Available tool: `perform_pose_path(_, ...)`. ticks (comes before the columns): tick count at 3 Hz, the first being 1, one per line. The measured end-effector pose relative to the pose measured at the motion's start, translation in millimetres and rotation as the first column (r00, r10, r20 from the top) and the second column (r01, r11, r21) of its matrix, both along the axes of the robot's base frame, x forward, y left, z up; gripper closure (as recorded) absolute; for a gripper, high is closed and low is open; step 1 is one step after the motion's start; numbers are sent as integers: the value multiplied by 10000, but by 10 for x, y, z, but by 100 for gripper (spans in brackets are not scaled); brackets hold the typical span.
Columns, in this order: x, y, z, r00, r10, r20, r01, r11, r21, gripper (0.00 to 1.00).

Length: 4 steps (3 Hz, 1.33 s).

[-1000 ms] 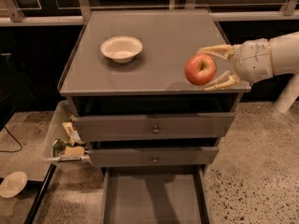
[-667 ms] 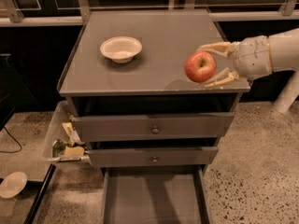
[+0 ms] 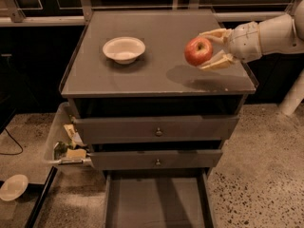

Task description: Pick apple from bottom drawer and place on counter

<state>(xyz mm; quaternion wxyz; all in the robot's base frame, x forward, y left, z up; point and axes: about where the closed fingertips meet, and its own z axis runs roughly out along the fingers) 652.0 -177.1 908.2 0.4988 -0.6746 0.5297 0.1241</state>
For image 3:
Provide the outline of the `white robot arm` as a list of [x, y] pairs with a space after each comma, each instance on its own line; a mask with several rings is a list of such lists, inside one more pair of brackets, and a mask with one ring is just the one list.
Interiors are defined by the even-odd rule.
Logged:
[[230, 67], [236, 62], [248, 63], [263, 55], [300, 54], [304, 52], [304, 0], [289, 13], [258, 22], [241, 24], [234, 29], [219, 28], [199, 35], [227, 48], [199, 65], [201, 70]]

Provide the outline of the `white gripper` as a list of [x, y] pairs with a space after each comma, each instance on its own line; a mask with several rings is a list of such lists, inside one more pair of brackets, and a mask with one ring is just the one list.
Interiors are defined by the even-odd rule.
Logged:
[[230, 53], [226, 53], [224, 50], [221, 50], [209, 61], [200, 65], [200, 70], [223, 69], [230, 67], [237, 59], [248, 63], [262, 56], [257, 22], [239, 25], [234, 30], [230, 28], [217, 28], [202, 32], [199, 36], [221, 46], [226, 46], [228, 42], [230, 51]]

